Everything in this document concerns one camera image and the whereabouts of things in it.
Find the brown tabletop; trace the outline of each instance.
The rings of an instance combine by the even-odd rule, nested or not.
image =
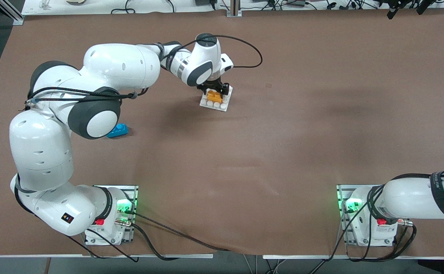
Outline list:
[[[13,27],[0,63],[0,255],[83,252],[9,189],[8,125],[33,70],[49,60],[81,68],[99,43],[185,43],[202,32],[243,38],[264,55],[259,68],[223,76],[234,87],[228,112],[199,107],[198,90],[162,71],[146,95],[124,101],[129,135],[72,135],[70,182],[139,185],[140,212],[236,252],[328,255],[337,184],[444,170],[444,10],[403,10],[392,20],[386,12],[28,17]],[[236,65],[257,63],[246,45],[220,42]],[[406,255],[444,256],[444,220],[415,223]],[[141,225],[160,253],[211,252]],[[138,235],[123,249],[150,253]]]

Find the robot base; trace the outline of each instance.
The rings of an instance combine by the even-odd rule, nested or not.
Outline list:
[[[131,222],[134,222],[134,216],[133,215],[127,215],[125,213],[117,212],[117,209],[119,207],[122,207],[123,209],[129,209],[136,211],[136,205],[137,205],[137,196],[138,196],[138,189],[139,187],[137,185],[96,185],[99,187],[105,187],[109,189],[109,191],[113,195],[113,200],[116,201],[117,198],[117,205],[114,203],[112,212],[107,217],[108,219],[113,218],[116,219],[125,219]],[[110,240],[110,242],[114,245],[119,245],[122,243],[130,243],[132,242],[132,239],[134,237],[134,229],[132,227],[123,227],[120,225],[114,225],[114,229],[111,230],[111,233],[108,233],[107,229],[104,228],[103,225],[92,225],[89,227],[89,229],[92,229],[93,231],[96,231],[100,235],[102,235],[104,238]],[[104,241],[101,237],[96,235],[95,233],[92,233],[90,231],[85,231],[85,244],[86,245],[109,245],[106,241]]]
[[[339,201],[340,212],[345,212],[349,206],[357,207],[357,210],[367,201],[367,196],[371,187],[376,185],[338,185],[337,196]],[[347,226],[348,222],[355,213],[344,213],[341,219],[342,229]],[[369,217],[370,212],[366,206],[349,226],[344,235],[347,245],[367,246],[369,243]],[[371,246],[392,246],[394,236],[398,229],[398,224],[379,225],[374,217],[370,217],[371,221]]]
[[[206,94],[201,96],[200,106],[226,112],[227,108],[229,107],[230,96],[232,95],[232,86],[229,86],[229,94],[222,96],[222,103],[209,100],[207,95],[210,91],[215,90],[207,89]]]

